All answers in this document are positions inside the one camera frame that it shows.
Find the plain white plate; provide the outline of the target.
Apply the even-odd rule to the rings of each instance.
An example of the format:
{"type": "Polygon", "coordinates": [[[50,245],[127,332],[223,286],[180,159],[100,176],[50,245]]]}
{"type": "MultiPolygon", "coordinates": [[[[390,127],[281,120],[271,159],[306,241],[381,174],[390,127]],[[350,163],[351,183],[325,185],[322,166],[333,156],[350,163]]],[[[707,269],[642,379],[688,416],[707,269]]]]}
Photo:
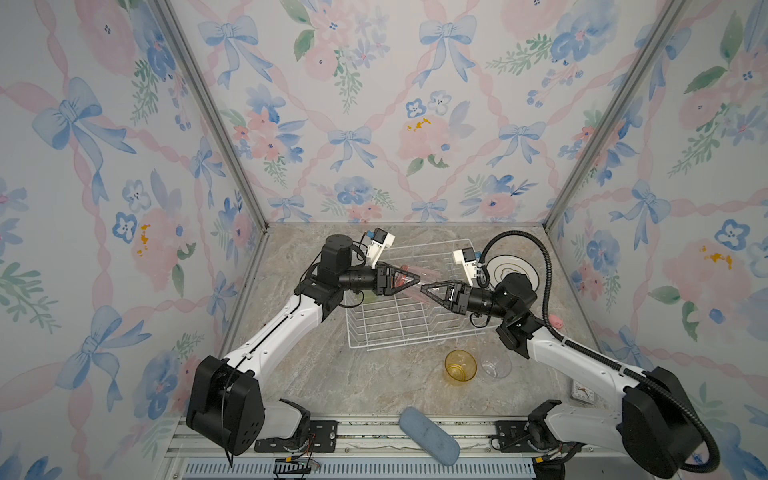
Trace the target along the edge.
{"type": "Polygon", "coordinates": [[[486,268],[489,274],[489,283],[492,288],[502,281],[508,274],[519,273],[525,275],[536,291],[539,287],[539,275],[533,265],[523,258],[515,255],[499,255],[488,261],[486,268]]]}

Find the yellow plastic cup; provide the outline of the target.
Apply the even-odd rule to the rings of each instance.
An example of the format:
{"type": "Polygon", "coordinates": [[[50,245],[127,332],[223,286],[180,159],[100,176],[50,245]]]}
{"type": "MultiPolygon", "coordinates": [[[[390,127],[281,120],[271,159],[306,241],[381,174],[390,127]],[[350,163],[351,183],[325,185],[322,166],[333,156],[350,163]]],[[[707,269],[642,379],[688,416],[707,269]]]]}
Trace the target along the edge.
{"type": "Polygon", "coordinates": [[[443,365],[446,378],[453,383],[467,383],[476,377],[478,371],[475,357],[461,349],[450,351],[443,365]]]}

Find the clear glass cup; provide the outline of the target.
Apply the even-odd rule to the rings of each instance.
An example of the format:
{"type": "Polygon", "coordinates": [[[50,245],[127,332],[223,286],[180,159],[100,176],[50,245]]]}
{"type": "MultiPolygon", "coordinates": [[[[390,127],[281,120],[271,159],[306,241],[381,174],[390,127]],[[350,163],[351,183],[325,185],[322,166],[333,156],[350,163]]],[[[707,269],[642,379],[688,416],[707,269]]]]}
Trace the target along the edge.
{"type": "Polygon", "coordinates": [[[492,379],[504,379],[512,371],[511,360],[504,349],[484,349],[480,354],[480,367],[492,379]]]}

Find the pink plastic cup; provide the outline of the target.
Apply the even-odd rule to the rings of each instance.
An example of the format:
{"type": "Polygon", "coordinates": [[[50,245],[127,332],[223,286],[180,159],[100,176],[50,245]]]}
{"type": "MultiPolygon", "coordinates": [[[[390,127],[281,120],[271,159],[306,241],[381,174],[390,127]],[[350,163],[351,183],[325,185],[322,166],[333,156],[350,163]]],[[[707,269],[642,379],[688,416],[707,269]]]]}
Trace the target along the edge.
{"type": "Polygon", "coordinates": [[[420,293],[420,286],[422,284],[428,284],[432,282],[437,282],[441,279],[441,272],[438,270],[434,270],[431,268],[425,268],[421,266],[415,266],[415,265],[409,265],[411,267],[414,267],[419,273],[420,273],[420,283],[418,286],[411,287],[404,291],[404,294],[408,295],[416,295],[420,293]]]}

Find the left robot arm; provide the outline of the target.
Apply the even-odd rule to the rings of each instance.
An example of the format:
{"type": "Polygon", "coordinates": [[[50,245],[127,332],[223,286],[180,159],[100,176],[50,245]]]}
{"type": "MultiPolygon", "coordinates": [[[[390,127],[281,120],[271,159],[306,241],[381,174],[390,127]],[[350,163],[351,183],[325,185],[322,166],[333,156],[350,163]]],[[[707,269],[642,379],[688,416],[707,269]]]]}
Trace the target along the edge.
{"type": "Polygon", "coordinates": [[[187,426],[223,448],[229,459],[258,441],[299,450],[310,442],[310,412],[289,401],[267,402],[261,386],[286,355],[337,308],[346,293],[390,297],[420,278],[381,261],[393,234],[375,229],[363,245],[343,234],[326,238],[300,276],[285,306],[242,346],[197,367],[186,413],[187,426]]]}

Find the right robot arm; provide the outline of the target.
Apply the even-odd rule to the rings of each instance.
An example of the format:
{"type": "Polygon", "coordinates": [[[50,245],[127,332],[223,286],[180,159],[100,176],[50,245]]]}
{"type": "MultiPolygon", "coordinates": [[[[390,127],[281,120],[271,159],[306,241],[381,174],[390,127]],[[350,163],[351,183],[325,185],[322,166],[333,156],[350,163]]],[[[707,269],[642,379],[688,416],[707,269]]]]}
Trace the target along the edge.
{"type": "Polygon", "coordinates": [[[610,404],[592,413],[556,401],[540,405],[532,415],[543,422],[547,440],[625,453],[659,478],[673,477],[704,444],[703,424],[672,372],[615,361],[550,330],[531,310],[537,295],[527,276],[511,273],[494,290],[440,281],[421,291],[452,313],[500,319],[496,333],[507,349],[561,372],[610,404]]]}

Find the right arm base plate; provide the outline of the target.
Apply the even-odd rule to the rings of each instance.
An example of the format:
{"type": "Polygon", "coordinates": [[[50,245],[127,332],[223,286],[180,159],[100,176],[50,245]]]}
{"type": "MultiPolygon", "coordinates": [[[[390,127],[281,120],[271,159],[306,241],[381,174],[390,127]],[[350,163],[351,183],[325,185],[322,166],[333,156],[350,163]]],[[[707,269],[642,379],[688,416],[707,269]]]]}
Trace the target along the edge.
{"type": "Polygon", "coordinates": [[[495,434],[490,438],[492,449],[501,453],[537,452],[527,420],[499,420],[494,428],[495,434]]]}

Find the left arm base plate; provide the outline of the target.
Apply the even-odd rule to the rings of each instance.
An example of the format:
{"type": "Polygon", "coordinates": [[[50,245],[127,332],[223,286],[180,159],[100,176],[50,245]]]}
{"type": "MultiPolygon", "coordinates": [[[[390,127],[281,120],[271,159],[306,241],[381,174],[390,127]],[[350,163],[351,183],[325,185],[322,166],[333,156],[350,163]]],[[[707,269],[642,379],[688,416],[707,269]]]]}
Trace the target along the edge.
{"type": "Polygon", "coordinates": [[[270,438],[256,440],[257,453],[333,453],[338,439],[339,422],[335,420],[309,420],[299,426],[288,439],[270,438]]]}

